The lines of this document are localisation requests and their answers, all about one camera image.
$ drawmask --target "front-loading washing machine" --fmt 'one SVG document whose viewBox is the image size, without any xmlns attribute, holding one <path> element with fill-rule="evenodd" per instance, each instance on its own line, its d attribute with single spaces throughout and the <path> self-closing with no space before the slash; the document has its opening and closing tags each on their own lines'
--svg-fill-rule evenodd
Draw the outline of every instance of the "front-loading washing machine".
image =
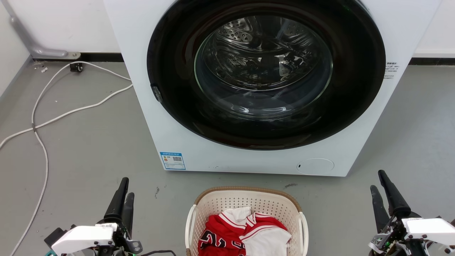
<svg viewBox="0 0 455 256">
<path fill-rule="evenodd" d="M 439 3 L 105 0 L 164 169 L 323 176 L 347 175 Z"/>
</svg>

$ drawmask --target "gray floor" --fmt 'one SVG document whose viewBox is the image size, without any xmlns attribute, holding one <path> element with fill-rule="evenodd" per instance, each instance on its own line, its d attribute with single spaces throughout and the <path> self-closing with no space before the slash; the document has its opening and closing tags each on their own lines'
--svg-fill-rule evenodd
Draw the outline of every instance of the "gray floor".
<svg viewBox="0 0 455 256">
<path fill-rule="evenodd" d="M 127 75 L 121 63 L 101 65 Z M 0 140 L 30 127 L 36 98 L 63 64 L 45 66 L 45 73 L 41 66 L 27 68 L 2 97 Z M 82 74 L 63 73 L 39 104 L 37 124 L 129 85 L 93 67 Z M 375 233 L 369 186 L 379 186 L 378 169 L 387 171 L 414 211 L 424 217 L 455 218 L 454 98 L 453 67 L 408 67 L 349 175 L 330 178 L 164 171 L 136 95 L 128 90 L 39 129 L 49 152 L 49 183 L 17 255 L 44 255 L 48 248 L 43 239 L 56 227 L 100 220 L 125 176 L 136 193 L 133 236 L 142 241 L 144 251 L 171 249 L 185 255 L 186 216 L 199 193 L 213 186 L 248 185 L 283 190 L 299 201 L 309 224 L 309 256 L 367 255 Z M 31 217 L 44 165 L 31 132 L 0 150 L 4 254 L 13 249 Z M 285 189 L 290 183 L 298 185 Z"/>
</svg>

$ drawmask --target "white plastic basket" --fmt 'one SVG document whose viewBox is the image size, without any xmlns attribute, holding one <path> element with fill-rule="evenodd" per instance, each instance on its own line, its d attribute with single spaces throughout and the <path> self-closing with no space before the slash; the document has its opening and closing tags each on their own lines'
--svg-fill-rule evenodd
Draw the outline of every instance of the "white plastic basket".
<svg viewBox="0 0 455 256">
<path fill-rule="evenodd" d="M 227 209 L 250 206 L 251 212 L 271 215 L 292 235 L 288 256 L 306 256 L 308 225 L 297 201 L 287 193 L 250 187 L 216 187 L 202 192 L 188 213 L 185 226 L 187 256 L 198 256 L 197 242 L 210 215 Z"/>
</svg>

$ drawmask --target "cable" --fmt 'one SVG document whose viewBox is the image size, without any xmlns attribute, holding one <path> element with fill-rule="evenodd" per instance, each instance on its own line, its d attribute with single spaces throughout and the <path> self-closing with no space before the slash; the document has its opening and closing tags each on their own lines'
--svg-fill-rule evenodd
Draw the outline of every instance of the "cable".
<svg viewBox="0 0 455 256">
<path fill-rule="evenodd" d="M 424 244 L 424 250 L 425 250 L 425 253 L 426 253 L 427 255 L 430 255 L 430 254 L 428 253 L 428 247 L 427 247 L 428 242 L 429 242 L 429 240 L 425 242 L 425 244 Z"/>
<path fill-rule="evenodd" d="M 117 74 L 117 73 L 114 73 L 114 72 L 112 72 L 112 71 L 110 71 L 110 70 L 108 70 L 108 69 L 99 67 L 99 66 L 97 66 L 97 65 L 95 65 L 95 64 L 91 64 L 91 63 L 88 63 L 88 62 L 85 62 L 85 61 L 75 61 L 75 62 L 71 62 L 71 63 L 65 65 L 63 68 L 61 68 L 61 69 L 60 69 L 60 70 L 51 78 L 51 80 L 49 80 L 49 82 L 46 84 L 46 86 L 44 87 L 44 89 L 41 91 L 41 94 L 39 95 L 38 99 L 36 100 L 35 106 L 33 107 L 33 111 L 32 111 L 32 114 L 31 114 L 32 126 L 34 126 L 34 122 L 35 122 L 35 111 L 36 111 L 36 107 L 38 106 L 38 103 L 39 103 L 39 101 L 41 100 L 41 97 L 43 96 L 44 91 L 47 89 L 47 87 L 48 87 L 49 84 L 52 82 L 52 80 L 53 80 L 53 79 L 54 79 L 62 70 L 64 70 L 64 69 L 65 69 L 66 67 L 68 67 L 70 64 L 75 64 L 75 63 L 84 63 L 84 64 L 87 64 L 87 65 L 91 65 L 91 66 L 97 67 L 97 68 L 99 68 L 99 69 L 102 69 L 102 70 L 104 70 L 104 71 L 107 71 L 107 72 L 109 72 L 109 73 L 112 73 L 112 74 L 114 74 L 114 75 L 116 75 L 116 76 L 118 76 L 118 77 L 121 77 L 121 78 L 123 78 L 123 79 L 126 79 L 126 80 L 131 81 L 130 78 L 121 76 L 121 75 L 119 75 L 119 74 Z M 47 157 L 46 148 L 45 148 L 43 142 L 41 141 L 40 137 L 38 136 L 38 132 L 36 131 L 36 129 L 41 128 L 41 127 L 43 127 L 43 126 L 45 126 L 45 125 L 48 125 L 48 124 L 50 124 L 50 123 L 52 123 L 52 122 L 55 122 L 55 121 L 57 121 L 57 120 L 59 120 L 59 119 L 65 117 L 65 116 L 67 116 L 67 115 L 69 115 L 69 114 L 72 114 L 72 113 L 74 113 L 74 112 L 77 112 L 77 111 L 80 111 L 80 110 L 83 110 L 83 109 L 88 109 L 88 108 L 93 108 L 93 107 L 99 106 L 99 105 L 103 104 L 105 101 L 107 101 L 108 99 L 110 99 L 111 97 L 113 97 L 114 95 L 119 94 L 119 93 L 121 93 L 121 92 L 123 92 L 123 91 L 126 91 L 126 90 L 128 90 L 129 88 L 131 88 L 132 86 L 133 86 L 133 85 L 131 84 L 130 86 L 128 86 L 128 87 L 126 87 L 126 88 L 123 88 L 123 89 L 121 89 L 121 90 L 118 90 L 118 91 L 112 93 L 111 95 L 107 96 L 104 100 L 100 101 L 100 102 L 97 103 L 97 104 L 93 104 L 93 105 L 86 106 L 86 107 L 83 107 L 83 108 L 77 108 L 77 109 L 71 110 L 71 111 L 66 112 L 66 113 L 64 113 L 64 114 L 62 114 L 62 115 L 60 115 L 60 116 L 58 116 L 58 117 L 56 117 L 56 118 L 54 118 L 54 119 L 52 119 L 52 120 L 49 120 L 49 121 L 47 121 L 47 122 L 45 122 L 45 123 L 43 123 L 43 124 L 40 124 L 40 125 L 35 126 L 34 129 L 33 129 L 33 128 L 29 128 L 29 129 L 20 131 L 20 132 L 18 132 L 18 133 L 12 134 L 12 135 L 6 137 L 6 138 L 2 141 L 2 143 L 0 143 L 0 149 L 1 149 L 1 148 L 3 147 L 3 145 L 4 145 L 7 141 L 9 141 L 10 139 L 12 139 L 12 138 L 14 138 L 14 137 L 16 137 L 16 136 L 18 136 L 18 135 L 21 135 L 21 134 L 23 134 L 23 133 L 26 133 L 26 132 L 29 132 L 29 131 L 34 130 L 35 135 L 36 135 L 36 138 L 37 138 L 38 141 L 40 142 L 41 147 L 43 148 L 43 151 L 44 151 L 44 156 L 46 157 L 46 176 L 45 176 L 45 178 L 44 178 L 44 185 L 43 185 L 43 189 L 42 189 L 42 191 L 41 191 L 40 198 L 38 199 L 38 203 L 37 203 L 37 205 L 36 205 L 35 211 L 33 212 L 33 215 L 32 215 L 32 217 L 31 217 L 31 219 L 30 219 L 30 222 L 29 222 L 27 228 L 25 229 L 24 233 L 23 233 L 22 236 L 20 237 L 19 242 L 18 242 L 18 243 L 16 244 L 16 246 L 14 247 L 14 249 L 13 249 L 13 251 L 11 252 L 10 256 L 13 256 L 13 255 L 16 253 L 16 251 L 17 251 L 17 249 L 19 248 L 20 244 L 22 243 L 22 241 L 24 240 L 25 236 L 27 235 L 27 232 L 28 232 L 28 230 L 30 229 L 30 226 L 31 226 L 31 224 L 33 223 L 33 220 L 34 220 L 35 217 L 36 217 L 36 213 L 38 212 L 38 209 L 39 209 L 39 207 L 40 207 L 40 205 L 41 205 L 41 201 L 43 200 L 44 191 L 46 190 L 47 180 L 48 180 L 48 177 L 49 177 L 49 158 Z"/>
<path fill-rule="evenodd" d="M 155 253 L 166 253 L 166 252 L 170 252 L 170 253 L 172 253 L 172 255 L 177 256 L 177 255 L 175 255 L 175 253 L 174 253 L 173 251 L 171 251 L 171 250 L 151 251 L 151 252 L 148 252 L 148 253 L 146 253 L 146 254 L 141 254 L 141 255 L 138 255 L 138 256 L 149 256 L 149 255 L 152 255 L 152 254 L 155 254 Z"/>
</svg>

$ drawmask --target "washing machine door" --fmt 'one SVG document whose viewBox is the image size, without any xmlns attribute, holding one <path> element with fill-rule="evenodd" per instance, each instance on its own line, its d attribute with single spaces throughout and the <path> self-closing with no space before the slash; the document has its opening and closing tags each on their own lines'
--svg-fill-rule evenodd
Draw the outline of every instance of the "washing machine door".
<svg viewBox="0 0 455 256">
<path fill-rule="evenodd" d="M 189 130 L 276 150 L 356 120 L 381 86 L 385 51 L 356 1 L 180 0 L 153 32 L 147 68 L 157 100 Z"/>
</svg>

